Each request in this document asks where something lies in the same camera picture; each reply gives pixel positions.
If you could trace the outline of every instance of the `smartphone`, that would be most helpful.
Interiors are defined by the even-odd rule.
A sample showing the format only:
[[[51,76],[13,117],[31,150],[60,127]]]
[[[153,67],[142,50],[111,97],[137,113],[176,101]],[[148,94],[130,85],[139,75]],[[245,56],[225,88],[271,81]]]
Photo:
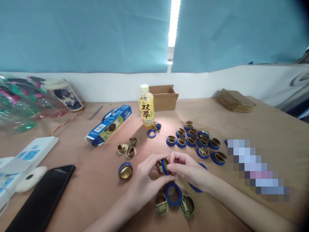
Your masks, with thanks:
[[[5,232],[44,232],[74,170],[67,165],[47,171]]]

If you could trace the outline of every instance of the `white power strip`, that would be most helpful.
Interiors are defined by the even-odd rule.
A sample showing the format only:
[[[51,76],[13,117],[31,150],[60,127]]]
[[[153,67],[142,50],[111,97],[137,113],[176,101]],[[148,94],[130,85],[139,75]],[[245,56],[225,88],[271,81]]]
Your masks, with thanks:
[[[24,150],[22,150],[16,157],[31,162],[28,171],[23,173],[15,173],[11,175],[0,175],[1,182],[5,182],[4,186],[9,190],[10,196],[15,193],[15,188],[19,181],[32,169],[36,168],[44,157],[50,152],[54,145],[59,141],[57,137],[44,137],[33,140]],[[7,194],[0,186],[0,209],[7,202]]]

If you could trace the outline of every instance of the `cardboard piece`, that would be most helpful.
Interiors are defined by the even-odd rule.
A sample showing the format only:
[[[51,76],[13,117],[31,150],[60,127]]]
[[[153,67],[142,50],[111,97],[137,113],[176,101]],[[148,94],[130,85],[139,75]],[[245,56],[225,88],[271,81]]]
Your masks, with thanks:
[[[178,93],[174,91],[174,85],[149,86],[149,92],[154,95],[154,110],[175,110]]]
[[[218,100],[230,111],[251,112],[256,104],[238,91],[222,89]]]

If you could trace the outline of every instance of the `wire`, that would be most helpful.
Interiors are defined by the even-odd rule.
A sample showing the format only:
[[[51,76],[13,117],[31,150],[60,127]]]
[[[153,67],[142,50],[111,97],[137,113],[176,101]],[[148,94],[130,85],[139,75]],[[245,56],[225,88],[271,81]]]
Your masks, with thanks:
[[[86,105],[85,105],[84,102],[83,102],[83,104],[84,104],[84,108],[82,109],[81,112],[79,112],[78,114],[76,114],[73,118],[71,118],[70,120],[66,121],[66,122],[63,123],[62,125],[58,126],[56,130],[58,130],[60,127],[62,127],[63,125],[67,124],[68,122],[72,121],[74,118],[76,118],[77,116],[79,116],[82,112],[84,112],[84,110],[85,110],[85,108],[86,108]],[[52,135],[56,132],[56,130],[54,130],[49,136],[52,136]]]

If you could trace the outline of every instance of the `yellow label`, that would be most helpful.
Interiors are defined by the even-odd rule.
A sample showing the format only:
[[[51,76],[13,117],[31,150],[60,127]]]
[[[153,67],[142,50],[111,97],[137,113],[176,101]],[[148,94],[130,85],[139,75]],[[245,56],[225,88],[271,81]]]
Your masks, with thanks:
[[[154,99],[152,94],[143,94],[138,99],[144,127],[152,127],[155,122]]]

